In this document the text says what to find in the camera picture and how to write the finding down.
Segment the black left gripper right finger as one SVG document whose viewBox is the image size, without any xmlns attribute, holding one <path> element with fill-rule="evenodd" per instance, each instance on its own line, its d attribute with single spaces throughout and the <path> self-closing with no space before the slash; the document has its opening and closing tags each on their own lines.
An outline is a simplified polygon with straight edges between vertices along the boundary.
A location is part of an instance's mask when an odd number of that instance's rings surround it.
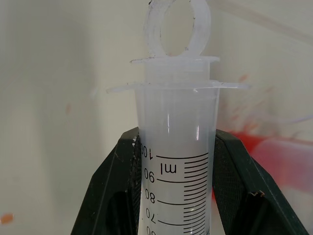
<svg viewBox="0 0 313 235">
<path fill-rule="evenodd" d="M 217 130 L 213 192 L 227 235 L 306 235 L 271 175 L 232 134 Z"/>
</svg>

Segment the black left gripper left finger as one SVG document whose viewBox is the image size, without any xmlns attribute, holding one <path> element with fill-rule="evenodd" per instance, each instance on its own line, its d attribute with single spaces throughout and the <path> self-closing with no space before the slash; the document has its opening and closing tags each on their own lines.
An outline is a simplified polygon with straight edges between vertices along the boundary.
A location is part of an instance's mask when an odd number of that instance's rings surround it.
<svg viewBox="0 0 313 235">
<path fill-rule="evenodd" d="M 71 233 L 136 235 L 141 179 L 139 130 L 131 129 L 94 172 Z"/>
</svg>

